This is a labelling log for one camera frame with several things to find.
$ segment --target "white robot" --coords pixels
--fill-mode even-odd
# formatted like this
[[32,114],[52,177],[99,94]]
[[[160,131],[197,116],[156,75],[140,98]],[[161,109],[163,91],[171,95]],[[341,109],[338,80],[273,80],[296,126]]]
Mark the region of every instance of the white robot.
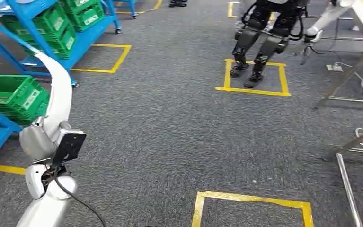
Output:
[[28,167],[25,176],[35,200],[17,227],[58,227],[77,189],[76,181],[63,163],[77,158],[86,135],[81,130],[71,129],[67,123],[72,95],[68,72],[54,59],[34,51],[52,76],[52,89],[46,116],[36,119],[19,135],[22,149],[36,161]]

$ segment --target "yellow floor marking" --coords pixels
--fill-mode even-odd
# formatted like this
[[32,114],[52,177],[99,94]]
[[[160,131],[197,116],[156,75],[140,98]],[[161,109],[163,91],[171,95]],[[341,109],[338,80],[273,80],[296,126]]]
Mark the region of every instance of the yellow floor marking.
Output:
[[289,87],[287,86],[286,70],[284,66],[279,66],[279,77],[280,77],[280,87],[282,88],[282,92],[285,94],[290,94]]
[[[162,5],[162,2],[163,2],[163,0],[156,0],[155,6],[152,9],[149,9],[147,11],[135,12],[135,13],[137,13],[137,14],[143,14],[143,13],[146,13],[146,12],[149,12],[149,11],[157,10]],[[116,11],[116,13],[119,13],[119,14],[130,14],[131,12]]]
[[266,202],[285,207],[299,208],[302,209],[304,227],[314,226],[314,223],[312,221],[311,204],[309,202],[205,191],[205,192],[197,192],[196,194],[194,215],[191,227],[201,226],[202,211],[204,209],[205,198],[233,200],[233,201],[242,201],[242,202]]
[[71,69],[71,71],[83,71],[83,72],[101,72],[101,73],[115,73],[120,65],[124,62],[128,52],[130,51],[132,45],[122,45],[122,44],[92,44],[92,46],[100,47],[110,47],[110,48],[124,48],[123,53],[120,55],[119,59],[113,65],[110,70],[100,70],[100,69]]
[[274,12],[272,12],[272,14],[270,15],[270,19],[269,20],[274,20]]
[[228,18],[237,18],[237,16],[233,15],[233,8],[234,8],[234,4],[238,4],[238,3],[240,3],[240,2],[238,2],[238,1],[228,2],[228,5],[227,5],[227,17]]
[[[224,72],[224,82],[223,87],[215,87],[218,91],[231,91],[231,92],[243,92],[243,93],[254,93],[260,95],[270,95],[270,96],[287,96],[291,97],[292,95],[289,92],[289,88],[287,86],[287,77],[285,72],[286,64],[277,63],[277,62],[268,62],[266,65],[268,66],[277,66],[279,67],[279,80],[282,91],[264,91],[264,90],[256,90],[256,89],[246,89],[246,88],[235,88],[230,87],[230,70],[232,64],[234,62],[233,59],[225,59],[226,67]],[[254,64],[253,61],[247,61],[247,64]]]
[[226,61],[226,70],[224,72],[224,83],[223,83],[223,87],[224,88],[229,88],[230,87],[230,70],[231,70],[231,64],[232,64],[232,61],[233,60],[232,59],[226,59],[225,61]]
[[25,170],[26,169],[24,169],[24,168],[0,165],[0,172],[5,172],[5,173],[9,173],[9,174],[25,175]]

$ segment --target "metal table leg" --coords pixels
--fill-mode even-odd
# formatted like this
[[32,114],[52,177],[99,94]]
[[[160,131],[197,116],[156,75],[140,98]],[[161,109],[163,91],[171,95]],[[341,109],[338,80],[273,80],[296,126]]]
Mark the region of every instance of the metal table leg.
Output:
[[347,151],[363,153],[362,148],[355,148],[356,145],[359,145],[362,142],[363,142],[363,135],[361,135],[360,137],[354,138],[350,142],[348,142],[345,145],[341,146],[337,152],[334,152],[336,154],[336,157],[337,157],[337,162],[339,164],[339,169],[340,169],[343,184],[344,184],[344,187],[345,187],[345,192],[346,192],[346,195],[347,195],[347,198],[348,198],[348,202],[350,204],[351,214],[353,216],[356,227],[363,227],[363,224],[362,224],[361,219],[360,219],[360,214],[358,213],[358,208],[357,208],[357,205],[355,203],[353,190],[351,189],[350,181],[348,179],[347,170],[345,168],[345,164],[344,164],[344,160],[343,160],[343,155],[341,153],[347,152]]
[[315,105],[314,108],[318,109],[319,107],[324,106],[325,102],[329,99],[340,100],[340,101],[358,101],[358,102],[363,101],[361,99],[332,97],[332,95],[336,92],[336,90],[340,86],[342,86],[346,81],[348,81],[352,77],[354,72],[361,66],[363,66],[363,57],[349,71],[347,71],[339,81],[337,81],[335,84],[333,84],[333,86],[329,88],[324,97],[321,100],[319,100],[319,102]]
[[348,202],[350,204],[351,214],[353,215],[353,219],[356,227],[363,227],[363,224],[360,219],[360,214],[358,213],[357,205],[355,203],[353,190],[351,189],[350,181],[348,180],[347,170],[345,169],[343,156],[340,153],[336,154],[337,161],[339,163],[340,173],[342,174],[342,180],[345,187],[345,192],[347,194]]
[[363,153],[363,149],[354,148],[355,146],[359,145],[362,142],[363,142],[363,135],[356,137],[356,138],[352,139],[351,141],[349,141],[348,143],[342,145],[341,147],[339,147],[339,149],[337,151],[335,150],[335,151],[330,152],[329,154],[324,156],[322,158],[322,160],[324,160],[326,162],[333,162],[335,160],[336,153],[344,153],[347,151]]

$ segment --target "black cable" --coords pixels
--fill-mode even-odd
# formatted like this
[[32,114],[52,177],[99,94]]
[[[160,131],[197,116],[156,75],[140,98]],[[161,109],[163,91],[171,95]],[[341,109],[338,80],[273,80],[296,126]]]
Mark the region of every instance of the black cable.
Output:
[[63,185],[59,182],[59,180],[57,179],[57,174],[58,174],[58,169],[55,169],[54,171],[54,181],[56,181],[56,184],[65,192],[67,193],[69,196],[71,196],[73,199],[75,199],[76,201],[78,201],[79,203],[81,203],[82,205],[86,206],[88,209],[90,209],[100,220],[100,222],[102,223],[103,227],[107,227],[105,220],[103,220],[102,216],[100,216],[100,214],[94,210],[89,204],[87,204],[86,202],[82,201],[81,199],[79,199],[76,195],[74,195],[72,192],[68,191],[65,187],[63,187]]
[[257,3],[255,2],[254,4],[252,4],[248,10],[243,14],[243,16],[241,17],[241,22],[243,22],[243,24],[245,24],[245,18],[247,17],[247,15],[249,14],[249,12],[251,11],[251,9],[256,6]]
[[293,40],[293,41],[298,41],[298,40],[302,39],[302,37],[304,36],[304,22],[302,21],[301,15],[298,17],[298,20],[300,21],[300,32],[297,35],[290,34],[290,36],[296,37],[296,39],[289,38],[290,40]]
[[339,19],[337,19],[337,21],[336,21],[335,37],[334,37],[332,45],[329,47],[329,50],[322,50],[322,52],[319,52],[319,51],[316,51],[312,46],[310,46],[310,49],[316,54],[324,54],[324,52],[331,52],[337,56],[337,58],[339,59],[340,62],[342,62],[342,58],[340,57],[340,55],[337,52],[332,50],[336,45],[338,33],[339,33]]

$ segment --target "person's shoe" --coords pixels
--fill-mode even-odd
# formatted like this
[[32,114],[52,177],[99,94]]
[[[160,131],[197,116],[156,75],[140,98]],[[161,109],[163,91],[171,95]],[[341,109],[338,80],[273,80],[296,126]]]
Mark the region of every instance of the person's shoe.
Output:
[[256,87],[262,80],[264,80],[264,76],[262,76],[259,72],[252,72],[252,75],[247,79],[244,84],[246,88],[254,88]]
[[230,77],[232,78],[237,78],[242,76],[247,69],[249,68],[248,64],[238,64],[235,65],[231,70],[230,70]]

